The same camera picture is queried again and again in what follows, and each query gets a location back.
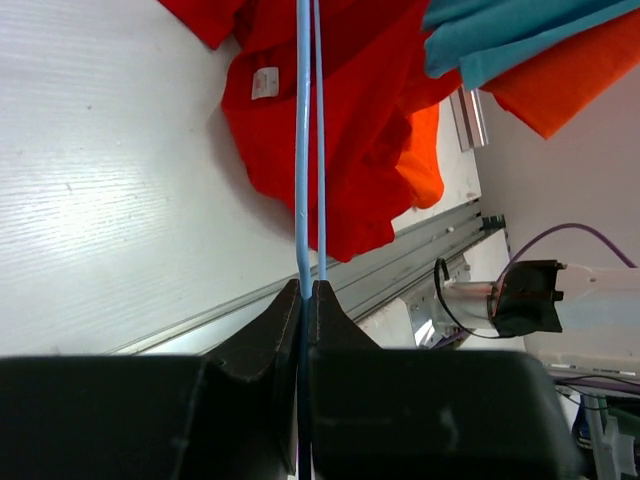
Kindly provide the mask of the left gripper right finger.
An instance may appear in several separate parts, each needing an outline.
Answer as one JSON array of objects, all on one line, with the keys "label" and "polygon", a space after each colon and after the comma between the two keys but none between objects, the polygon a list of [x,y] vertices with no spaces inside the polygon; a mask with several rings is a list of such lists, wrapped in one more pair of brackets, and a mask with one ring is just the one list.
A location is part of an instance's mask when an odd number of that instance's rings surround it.
[{"label": "left gripper right finger", "polygon": [[576,479],[551,378],[507,350],[385,349],[313,287],[313,464],[320,479]]}]

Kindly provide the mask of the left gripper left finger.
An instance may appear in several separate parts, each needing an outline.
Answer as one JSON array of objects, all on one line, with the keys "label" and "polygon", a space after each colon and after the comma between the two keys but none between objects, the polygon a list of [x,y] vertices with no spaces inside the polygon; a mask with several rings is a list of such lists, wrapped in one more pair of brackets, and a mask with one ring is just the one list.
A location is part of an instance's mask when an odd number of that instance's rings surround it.
[{"label": "left gripper left finger", "polygon": [[301,307],[290,281],[202,355],[4,359],[2,477],[286,478]]}]

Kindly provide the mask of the blue wire hanger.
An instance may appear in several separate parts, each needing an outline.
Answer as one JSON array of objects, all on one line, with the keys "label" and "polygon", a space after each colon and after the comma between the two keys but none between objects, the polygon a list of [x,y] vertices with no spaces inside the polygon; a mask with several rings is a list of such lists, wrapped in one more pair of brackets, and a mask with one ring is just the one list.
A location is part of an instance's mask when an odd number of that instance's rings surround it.
[{"label": "blue wire hanger", "polygon": [[310,113],[316,112],[318,278],[328,278],[326,142],[320,2],[296,3],[295,248],[301,298],[312,296],[309,260]]}]

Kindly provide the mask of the red t shirt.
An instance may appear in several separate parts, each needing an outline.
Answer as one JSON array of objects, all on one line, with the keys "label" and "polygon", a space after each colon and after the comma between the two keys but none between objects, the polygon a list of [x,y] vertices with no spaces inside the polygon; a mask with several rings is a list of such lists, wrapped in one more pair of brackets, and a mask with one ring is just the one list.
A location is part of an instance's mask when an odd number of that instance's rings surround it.
[{"label": "red t shirt", "polygon": [[[222,111],[261,194],[294,203],[296,5],[292,1],[170,1],[168,10],[207,46],[234,36]],[[325,132],[309,140],[323,163],[327,199],[309,204],[309,224],[327,216],[327,251],[347,262],[390,243],[393,220],[411,207],[397,164],[411,115],[437,105],[460,84],[423,71],[424,1],[324,1],[320,5]]]}]

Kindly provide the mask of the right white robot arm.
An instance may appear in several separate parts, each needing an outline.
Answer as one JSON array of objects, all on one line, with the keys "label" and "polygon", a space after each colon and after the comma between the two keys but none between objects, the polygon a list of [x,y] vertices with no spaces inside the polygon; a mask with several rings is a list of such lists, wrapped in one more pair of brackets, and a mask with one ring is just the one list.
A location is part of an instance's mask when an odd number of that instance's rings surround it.
[{"label": "right white robot arm", "polygon": [[454,280],[434,267],[432,320],[440,332],[488,339],[639,325],[639,269],[595,268],[557,260],[519,261],[490,282]]}]

